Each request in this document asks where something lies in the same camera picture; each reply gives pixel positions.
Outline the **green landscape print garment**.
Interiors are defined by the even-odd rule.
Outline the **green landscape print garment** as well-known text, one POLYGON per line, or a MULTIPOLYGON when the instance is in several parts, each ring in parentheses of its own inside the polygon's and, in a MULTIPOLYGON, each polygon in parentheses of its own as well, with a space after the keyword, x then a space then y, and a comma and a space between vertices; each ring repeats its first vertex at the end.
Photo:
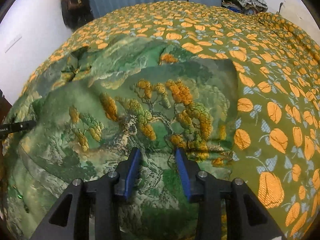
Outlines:
POLYGON ((3 140, 10 232, 29 239, 73 179, 102 177, 136 147, 138 178, 119 209, 123 239, 192 239, 198 206, 183 194, 174 150, 230 177, 237 86, 229 59, 126 35, 46 63, 4 120, 36 123, 3 140))

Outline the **pile of clothes far corner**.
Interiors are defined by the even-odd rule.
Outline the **pile of clothes far corner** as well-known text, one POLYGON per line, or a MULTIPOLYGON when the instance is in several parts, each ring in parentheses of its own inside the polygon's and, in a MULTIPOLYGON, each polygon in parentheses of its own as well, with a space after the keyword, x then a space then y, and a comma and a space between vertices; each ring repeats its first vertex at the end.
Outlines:
POLYGON ((255 15, 268 10, 265 0, 222 0, 221 6, 245 15, 255 15))

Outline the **green orange floral bedspread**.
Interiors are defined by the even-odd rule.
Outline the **green orange floral bedspread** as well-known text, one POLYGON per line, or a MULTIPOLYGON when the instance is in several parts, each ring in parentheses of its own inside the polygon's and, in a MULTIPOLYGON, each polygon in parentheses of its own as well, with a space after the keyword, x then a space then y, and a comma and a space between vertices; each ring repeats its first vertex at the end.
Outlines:
POLYGON ((303 238, 319 214, 319 45, 270 12, 249 16, 183 1, 138 4, 76 30, 33 72, 22 94, 46 63, 83 46, 106 48, 122 35, 232 61, 238 100, 227 180, 242 178, 287 239, 303 238))

